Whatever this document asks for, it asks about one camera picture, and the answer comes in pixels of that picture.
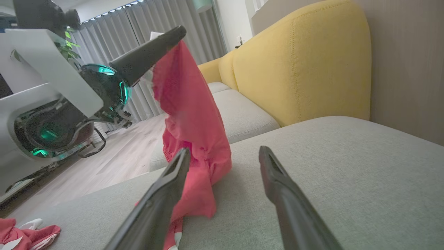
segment light green lamp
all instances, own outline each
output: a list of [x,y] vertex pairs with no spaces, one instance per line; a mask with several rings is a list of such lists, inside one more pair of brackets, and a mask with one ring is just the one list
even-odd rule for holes
[[198,13],[205,12],[213,6],[211,0],[193,0],[193,3]]

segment gray seat cushion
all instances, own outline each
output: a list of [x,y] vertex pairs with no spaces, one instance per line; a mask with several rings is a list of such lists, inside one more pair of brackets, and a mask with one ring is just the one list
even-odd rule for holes
[[[230,144],[280,128],[274,118],[236,90],[214,93],[213,97]],[[151,155],[149,170],[158,170],[167,165],[163,142],[159,140]]]
[[227,89],[231,89],[230,87],[228,87],[227,85],[223,84],[222,82],[211,82],[208,84],[208,87],[210,88],[210,91],[214,94],[217,92],[221,92]]
[[[259,170],[261,145],[274,151],[344,249],[444,245],[444,147],[368,121],[324,117],[232,144],[233,169],[213,188],[217,213],[186,218],[180,250],[283,249]],[[51,250],[102,249],[160,171],[28,220],[62,228]]]

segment pink garment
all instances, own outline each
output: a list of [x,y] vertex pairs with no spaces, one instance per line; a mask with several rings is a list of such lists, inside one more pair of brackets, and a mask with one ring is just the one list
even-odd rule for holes
[[153,90],[169,114],[163,133],[163,153],[170,162],[181,148],[190,148],[190,170],[181,200],[174,207],[164,250],[176,244],[183,216],[216,212],[212,185],[231,170],[231,151],[213,95],[183,41],[167,53],[153,70]]
[[15,219],[0,218],[0,244],[6,245],[8,242],[22,238],[14,250],[44,249],[52,244],[60,234],[60,227],[58,226],[47,226],[40,230],[32,230],[18,229],[15,225]]

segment gray curtain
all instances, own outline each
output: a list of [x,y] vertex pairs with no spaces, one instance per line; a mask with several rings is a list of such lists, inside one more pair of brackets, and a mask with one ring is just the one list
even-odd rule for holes
[[[223,56],[226,51],[213,9],[197,13],[192,0],[144,0],[111,10],[82,24],[72,34],[80,63],[107,65],[109,61],[150,39],[151,31],[166,32],[177,25],[187,30],[184,41],[197,64]],[[132,91],[126,109],[133,122],[157,116],[163,111],[154,100],[150,77],[142,77]]]

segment sofa armrest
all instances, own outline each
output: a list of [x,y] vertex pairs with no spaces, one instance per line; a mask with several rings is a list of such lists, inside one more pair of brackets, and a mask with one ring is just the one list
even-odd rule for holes
[[221,74],[219,73],[219,60],[220,58],[198,66],[200,72],[202,72],[203,78],[205,78],[206,83],[215,81],[222,82]]

